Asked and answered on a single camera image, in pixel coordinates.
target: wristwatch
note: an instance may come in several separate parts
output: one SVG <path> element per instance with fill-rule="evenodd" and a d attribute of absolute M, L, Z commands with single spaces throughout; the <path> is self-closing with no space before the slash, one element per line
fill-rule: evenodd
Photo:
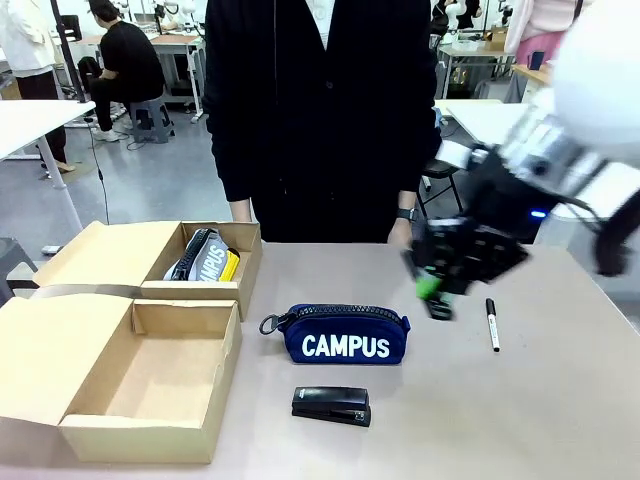
<path fill-rule="evenodd" d="M 416 222 L 418 220 L 418 211 L 415 208 L 399 208 L 398 218 L 406 218 L 410 222 Z"/>

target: stapler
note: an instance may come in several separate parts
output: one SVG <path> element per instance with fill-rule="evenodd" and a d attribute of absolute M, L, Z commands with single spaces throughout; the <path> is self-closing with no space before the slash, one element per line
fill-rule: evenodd
<path fill-rule="evenodd" d="M 368 427 L 369 393 L 364 388 L 297 387 L 291 402 L 295 417 Z"/>

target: pen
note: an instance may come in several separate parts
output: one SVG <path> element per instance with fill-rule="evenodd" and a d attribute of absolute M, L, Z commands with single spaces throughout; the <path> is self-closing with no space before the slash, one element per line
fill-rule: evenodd
<path fill-rule="evenodd" d="M 496 304 L 487 298 L 487 320 L 489 321 L 489 333 L 491 334 L 491 345 L 493 351 L 500 351 L 500 340 L 498 340 L 498 326 L 496 325 Z"/>

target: green object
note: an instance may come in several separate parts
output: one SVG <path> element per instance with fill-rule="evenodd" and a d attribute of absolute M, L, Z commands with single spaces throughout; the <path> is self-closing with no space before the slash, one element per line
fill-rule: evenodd
<path fill-rule="evenodd" d="M 423 300 L 429 300 L 441 283 L 441 278 L 432 275 L 422 276 L 416 282 L 416 295 Z"/>

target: box lid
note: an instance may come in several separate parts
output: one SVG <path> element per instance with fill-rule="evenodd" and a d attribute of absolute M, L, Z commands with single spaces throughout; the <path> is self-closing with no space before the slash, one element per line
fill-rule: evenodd
<path fill-rule="evenodd" d="M 0 416 L 58 425 L 132 300 L 13 298 L 0 309 Z"/>
<path fill-rule="evenodd" d="M 106 226 L 93 222 L 33 276 L 62 284 L 140 286 L 180 222 Z"/>

